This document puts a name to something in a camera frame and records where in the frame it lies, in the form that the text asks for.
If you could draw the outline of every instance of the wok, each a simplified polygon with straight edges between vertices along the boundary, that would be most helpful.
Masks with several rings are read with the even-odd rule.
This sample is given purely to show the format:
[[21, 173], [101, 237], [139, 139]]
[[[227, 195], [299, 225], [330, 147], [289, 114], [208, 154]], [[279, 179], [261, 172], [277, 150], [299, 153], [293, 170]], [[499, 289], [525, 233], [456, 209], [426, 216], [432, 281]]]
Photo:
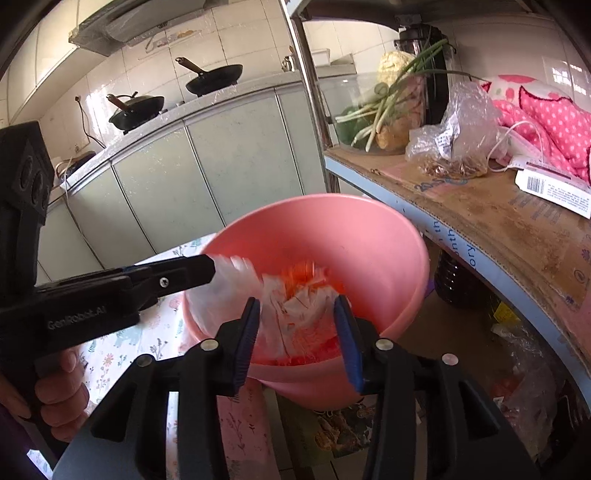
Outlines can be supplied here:
[[185, 57], [178, 57], [176, 61], [186, 69], [197, 73], [197, 77], [188, 82], [187, 90], [198, 97], [230, 85], [236, 85], [236, 82], [242, 75], [242, 65], [227, 65], [218, 69], [206, 72]]
[[[138, 92], [134, 92], [133, 95], [115, 96], [111, 93], [107, 95], [107, 100], [119, 108], [109, 119], [109, 122], [119, 130], [123, 130], [124, 133], [155, 118], [164, 106], [164, 97], [162, 96], [142, 95], [136, 97], [137, 94]], [[129, 97], [129, 100], [123, 102], [119, 100], [121, 97]]]

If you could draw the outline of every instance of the white label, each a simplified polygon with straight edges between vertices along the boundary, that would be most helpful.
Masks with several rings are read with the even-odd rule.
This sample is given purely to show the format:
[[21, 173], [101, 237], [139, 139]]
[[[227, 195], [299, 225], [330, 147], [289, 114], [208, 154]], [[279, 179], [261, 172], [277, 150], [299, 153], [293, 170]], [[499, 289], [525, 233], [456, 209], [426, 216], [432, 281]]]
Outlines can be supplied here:
[[515, 183], [524, 192], [549, 200], [591, 219], [591, 193], [539, 171], [520, 170]]
[[446, 160], [452, 159], [452, 142], [460, 134], [460, 124], [457, 121], [457, 113], [447, 120], [445, 130], [435, 137], [435, 144], [439, 154]]

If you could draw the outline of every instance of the cabinet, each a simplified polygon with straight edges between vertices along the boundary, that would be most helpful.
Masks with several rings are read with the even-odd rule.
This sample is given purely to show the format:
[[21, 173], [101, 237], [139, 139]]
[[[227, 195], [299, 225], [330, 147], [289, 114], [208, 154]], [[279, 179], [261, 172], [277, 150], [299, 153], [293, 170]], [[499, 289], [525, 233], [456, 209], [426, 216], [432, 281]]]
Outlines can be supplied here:
[[58, 65], [64, 57], [76, 49], [68, 41], [70, 31], [76, 28], [78, 0], [61, 0], [41, 20], [37, 42], [37, 84]]
[[223, 228], [184, 128], [113, 167], [157, 253]]
[[277, 93], [304, 193], [326, 193], [306, 93], [299, 85]]
[[8, 70], [8, 118], [12, 119], [35, 89], [35, 59], [39, 26], [31, 32]]
[[37, 269], [37, 284], [102, 270], [76, 228], [63, 199], [52, 204], [47, 212], [39, 235], [38, 260], [43, 269]]
[[226, 224], [303, 194], [274, 92], [220, 108], [189, 132]]
[[154, 255], [110, 164], [70, 195], [70, 208], [105, 268], [133, 265]]

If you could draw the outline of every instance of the kitchen counter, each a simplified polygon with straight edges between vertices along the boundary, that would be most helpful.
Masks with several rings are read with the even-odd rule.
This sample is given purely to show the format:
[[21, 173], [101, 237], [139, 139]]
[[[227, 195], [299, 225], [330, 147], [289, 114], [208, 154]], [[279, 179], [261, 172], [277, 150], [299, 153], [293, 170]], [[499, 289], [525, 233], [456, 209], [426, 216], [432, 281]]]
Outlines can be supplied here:
[[[318, 67], [319, 78], [335, 77], [340, 75], [355, 74], [355, 66], [352, 64]], [[219, 106], [229, 100], [234, 100], [246, 95], [251, 95], [274, 87], [281, 87], [296, 84], [301, 81], [299, 72], [286, 72], [260, 79], [250, 80], [237, 85], [212, 92], [208, 95], [196, 98], [190, 102], [180, 105], [170, 111], [164, 112], [158, 117], [144, 123], [140, 127], [130, 131], [126, 135], [121, 134], [101, 152], [97, 153], [85, 165], [76, 170], [68, 179], [69, 189], [92, 174], [97, 168], [110, 159], [125, 155], [125, 151], [135, 147], [139, 142], [155, 134], [161, 129], [181, 124], [184, 120], [190, 120], [197, 113], [202, 113], [215, 106]], [[50, 203], [56, 201], [64, 194], [66, 184], [63, 183], [60, 189], [54, 189], [50, 195]]]

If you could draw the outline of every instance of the tablecloth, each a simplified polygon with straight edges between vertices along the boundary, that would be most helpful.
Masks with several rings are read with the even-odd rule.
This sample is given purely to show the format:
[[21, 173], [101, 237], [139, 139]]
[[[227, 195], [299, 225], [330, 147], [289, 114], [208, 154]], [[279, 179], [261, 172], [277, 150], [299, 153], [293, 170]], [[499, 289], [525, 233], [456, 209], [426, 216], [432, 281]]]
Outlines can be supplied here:
[[[213, 238], [208, 235], [163, 252], [140, 263], [201, 253]], [[121, 374], [142, 353], [156, 360], [185, 353], [195, 344], [184, 328], [182, 293], [159, 299], [155, 306], [140, 314], [133, 327], [112, 333], [80, 347], [80, 361], [85, 367], [84, 382], [90, 392], [92, 410], [107, 394]], [[177, 393], [171, 393], [167, 417], [167, 479], [178, 479], [176, 461]], [[233, 480], [280, 480], [271, 445], [268, 417], [261, 384], [248, 378], [234, 398], [218, 397], [222, 440], [230, 478]], [[29, 458], [51, 478], [51, 469], [38, 451]]]

